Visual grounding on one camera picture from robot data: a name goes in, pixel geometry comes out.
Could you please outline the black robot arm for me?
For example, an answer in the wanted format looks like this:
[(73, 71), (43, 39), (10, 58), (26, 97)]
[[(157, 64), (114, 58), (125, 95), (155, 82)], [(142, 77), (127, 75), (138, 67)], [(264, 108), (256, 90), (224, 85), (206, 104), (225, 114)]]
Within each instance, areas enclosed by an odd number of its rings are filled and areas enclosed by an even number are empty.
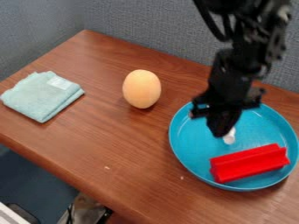
[(242, 112), (262, 103), (265, 89), (253, 82), (270, 73), (286, 51), (292, 0), (193, 0), (216, 38), (233, 47), (217, 53), (208, 90), (193, 98), (192, 118), (205, 117), (216, 137), (225, 137)]

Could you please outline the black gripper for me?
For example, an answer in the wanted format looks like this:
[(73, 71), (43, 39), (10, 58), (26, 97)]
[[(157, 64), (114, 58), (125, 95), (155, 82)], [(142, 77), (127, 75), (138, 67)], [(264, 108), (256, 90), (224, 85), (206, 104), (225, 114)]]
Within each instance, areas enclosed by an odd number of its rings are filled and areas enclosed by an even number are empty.
[(209, 88), (192, 100), (192, 118), (208, 117), (208, 126), (216, 137), (230, 133), (245, 109), (260, 106), (266, 90), (253, 86), (256, 78), (256, 74), (248, 74), (234, 64), (230, 49), (218, 51)]

